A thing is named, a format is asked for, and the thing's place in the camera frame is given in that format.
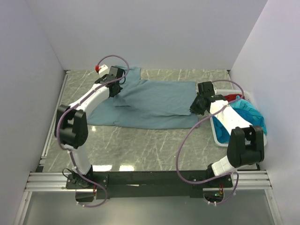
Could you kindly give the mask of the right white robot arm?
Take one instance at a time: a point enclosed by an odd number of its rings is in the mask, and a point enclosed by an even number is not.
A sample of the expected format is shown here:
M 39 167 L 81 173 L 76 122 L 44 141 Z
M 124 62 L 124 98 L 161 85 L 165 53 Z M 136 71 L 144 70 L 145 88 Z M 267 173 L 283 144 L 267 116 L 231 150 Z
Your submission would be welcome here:
M 209 112 L 229 134 L 226 156 L 206 170 L 206 183 L 216 187 L 222 182 L 223 174 L 264 160 L 264 132 L 262 127 L 238 115 L 223 95 L 217 95 L 212 82 L 201 82 L 197 86 L 198 93 L 190 111 L 201 115 Z

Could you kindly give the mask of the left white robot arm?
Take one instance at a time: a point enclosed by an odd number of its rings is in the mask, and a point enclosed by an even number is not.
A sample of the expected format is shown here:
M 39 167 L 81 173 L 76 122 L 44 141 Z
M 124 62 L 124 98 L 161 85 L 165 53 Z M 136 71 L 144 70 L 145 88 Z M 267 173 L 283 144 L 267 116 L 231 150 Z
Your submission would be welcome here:
M 86 150 L 89 131 L 87 118 L 94 109 L 122 90 L 120 80 L 125 80 L 126 71 L 120 67 L 97 66 L 101 74 L 92 87 L 78 100 L 69 105 L 60 105 L 57 109 L 55 137 L 59 146 L 65 150 L 73 164 L 72 171 L 82 188 L 89 188 L 94 182 L 92 164 Z

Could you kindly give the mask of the grey-blue t shirt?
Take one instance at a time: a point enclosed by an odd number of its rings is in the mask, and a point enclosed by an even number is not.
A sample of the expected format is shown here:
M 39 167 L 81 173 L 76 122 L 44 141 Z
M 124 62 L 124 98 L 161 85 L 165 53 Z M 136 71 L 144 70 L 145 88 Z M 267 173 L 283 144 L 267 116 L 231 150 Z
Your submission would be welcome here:
M 140 129 L 183 129 L 198 122 L 190 106 L 196 97 L 191 81 L 141 79 L 141 69 L 131 67 L 122 90 L 100 103 L 88 118 L 94 126 Z

